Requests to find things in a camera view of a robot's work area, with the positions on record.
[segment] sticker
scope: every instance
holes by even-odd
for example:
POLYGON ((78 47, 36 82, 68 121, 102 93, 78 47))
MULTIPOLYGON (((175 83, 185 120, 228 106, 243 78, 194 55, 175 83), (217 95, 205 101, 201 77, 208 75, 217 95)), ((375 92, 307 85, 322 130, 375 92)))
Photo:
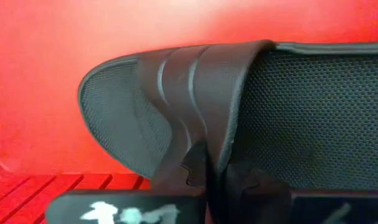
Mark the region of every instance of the sticker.
POLYGON ((135 207, 124 208, 119 217, 115 221, 115 215, 118 213, 118 208, 106 202, 95 202, 90 205, 93 208, 83 214, 81 220, 97 220, 98 224, 140 224, 148 223, 153 224, 160 222, 162 224, 176 224, 179 210, 176 205, 169 204, 159 207, 155 210, 142 213, 140 209, 135 207))

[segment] red slatted surface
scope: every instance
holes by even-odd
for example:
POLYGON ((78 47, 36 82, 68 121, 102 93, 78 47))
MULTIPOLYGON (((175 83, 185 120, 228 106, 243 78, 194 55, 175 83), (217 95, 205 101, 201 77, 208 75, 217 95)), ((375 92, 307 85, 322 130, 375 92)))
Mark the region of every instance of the red slatted surface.
POLYGON ((0 176, 0 224, 45 224, 46 207, 70 189, 149 189, 136 174, 8 175, 0 176))

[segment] red background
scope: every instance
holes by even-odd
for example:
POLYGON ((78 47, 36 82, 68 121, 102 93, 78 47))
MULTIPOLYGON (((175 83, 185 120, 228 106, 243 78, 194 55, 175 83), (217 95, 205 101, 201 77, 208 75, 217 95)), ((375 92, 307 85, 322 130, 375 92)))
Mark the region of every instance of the red background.
POLYGON ((87 131, 82 77, 135 52, 258 39, 377 41, 378 0, 0 1, 0 165, 130 172, 87 131))

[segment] red wall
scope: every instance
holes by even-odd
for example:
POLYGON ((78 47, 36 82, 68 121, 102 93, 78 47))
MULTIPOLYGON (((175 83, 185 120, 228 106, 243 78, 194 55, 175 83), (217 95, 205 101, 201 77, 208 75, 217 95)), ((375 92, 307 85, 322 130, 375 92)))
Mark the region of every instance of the red wall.
POLYGON ((377 41, 378 0, 0 0, 0 165, 129 172, 82 121, 82 77, 134 52, 257 39, 377 41))

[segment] black mesh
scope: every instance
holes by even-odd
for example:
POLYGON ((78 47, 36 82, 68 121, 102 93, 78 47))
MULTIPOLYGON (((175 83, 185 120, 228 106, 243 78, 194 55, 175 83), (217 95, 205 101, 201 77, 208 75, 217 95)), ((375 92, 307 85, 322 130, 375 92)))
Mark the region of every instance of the black mesh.
POLYGON ((144 97, 136 62, 104 68, 83 84, 80 106, 96 140, 115 159, 151 177, 171 141, 171 127, 144 97))
POLYGON ((262 53, 230 162, 293 187, 378 189, 378 55, 262 53))

